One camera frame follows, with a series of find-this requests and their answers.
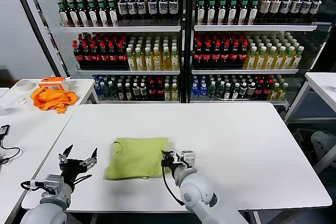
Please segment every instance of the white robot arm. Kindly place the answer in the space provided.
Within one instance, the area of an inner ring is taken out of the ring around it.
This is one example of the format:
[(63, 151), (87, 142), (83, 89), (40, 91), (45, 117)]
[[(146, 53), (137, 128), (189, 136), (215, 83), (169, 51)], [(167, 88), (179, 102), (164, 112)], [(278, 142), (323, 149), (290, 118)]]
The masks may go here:
[(203, 224), (248, 224), (237, 209), (224, 201), (218, 202), (212, 183), (197, 172), (194, 163), (195, 153), (191, 151), (183, 151), (180, 156), (173, 152), (163, 153), (162, 170), (164, 167), (171, 169), (186, 209), (195, 213)]
[(43, 189), (40, 204), (26, 212), (21, 224), (65, 224), (67, 216), (64, 211), (70, 206), (71, 194), (75, 185), (91, 177), (86, 175), (77, 179), (80, 173), (86, 173), (97, 163), (97, 148), (86, 160), (67, 159), (72, 145), (58, 154), (61, 175), (49, 174), (45, 180), (31, 180), (21, 183), (25, 190), (36, 191)]

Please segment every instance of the tape roll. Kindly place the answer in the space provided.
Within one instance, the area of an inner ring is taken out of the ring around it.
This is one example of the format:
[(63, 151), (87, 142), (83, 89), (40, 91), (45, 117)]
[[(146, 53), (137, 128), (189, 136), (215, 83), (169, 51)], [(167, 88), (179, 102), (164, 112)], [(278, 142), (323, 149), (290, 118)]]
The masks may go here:
[(29, 80), (21, 80), (15, 84), (15, 88), (20, 92), (25, 92), (33, 88), (33, 84)]

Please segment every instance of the white wall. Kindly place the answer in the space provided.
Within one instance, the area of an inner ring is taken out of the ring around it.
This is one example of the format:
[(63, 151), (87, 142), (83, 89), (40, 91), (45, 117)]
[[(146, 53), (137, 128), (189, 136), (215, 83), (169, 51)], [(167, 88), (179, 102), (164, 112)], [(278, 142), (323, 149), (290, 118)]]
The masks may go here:
[(19, 0), (0, 0), (0, 65), (14, 80), (54, 74)]

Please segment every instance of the beverage cooler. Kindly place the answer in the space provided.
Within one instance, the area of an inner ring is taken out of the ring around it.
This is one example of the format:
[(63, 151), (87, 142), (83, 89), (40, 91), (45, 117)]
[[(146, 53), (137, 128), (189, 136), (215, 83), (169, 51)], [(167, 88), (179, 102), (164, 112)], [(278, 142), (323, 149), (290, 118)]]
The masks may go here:
[(336, 16), (335, 0), (28, 5), (62, 63), (59, 72), (94, 78), (102, 102), (269, 101), (283, 110), (318, 61)]

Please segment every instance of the tabletop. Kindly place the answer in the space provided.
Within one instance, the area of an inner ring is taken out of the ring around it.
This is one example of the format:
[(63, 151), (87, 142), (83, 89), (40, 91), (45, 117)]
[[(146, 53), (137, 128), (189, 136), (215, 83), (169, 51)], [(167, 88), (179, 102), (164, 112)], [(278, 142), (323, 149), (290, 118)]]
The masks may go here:
[[(41, 111), (33, 105), (31, 93), (38, 87), (39, 79), (30, 79), (34, 87), (19, 92), (15, 87), (0, 97), (0, 106), (5, 114), (0, 115), (0, 126), (9, 124), (9, 133), (3, 139), (5, 147), (20, 147), (23, 152), (6, 165), (0, 166), (0, 195), (3, 204), (0, 207), (0, 224), (10, 223), (19, 208), (25, 191), (20, 183), (32, 179), (46, 158), (57, 137), (69, 121), (75, 108), (88, 96), (94, 80), (70, 80), (70, 89), (78, 96), (78, 101), (69, 106), (65, 114), (55, 110)], [(15, 105), (18, 98), (26, 98), (26, 103)], [(13, 155), (14, 151), (0, 148), (1, 157)]]
[[(64, 128), (37, 179), (60, 174), (58, 153), (70, 158), (98, 148), (92, 177), (78, 184), (70, 212), (181, 212), (162, 178), (104, 180), (117, 137), (168, 137), (169, 146), (196, 153), (195, 167), (214, 183), (219, 199), (239, 210), (322, 207), (332, 201), (270, 103), (81, 105)], [(167, 183), (177, 197), (172, 176)], [(29, 192), (22, 207), (35, 207), (42, 191)]]
[(336, 112), (336, 73), (307, 72), (309, 86)]

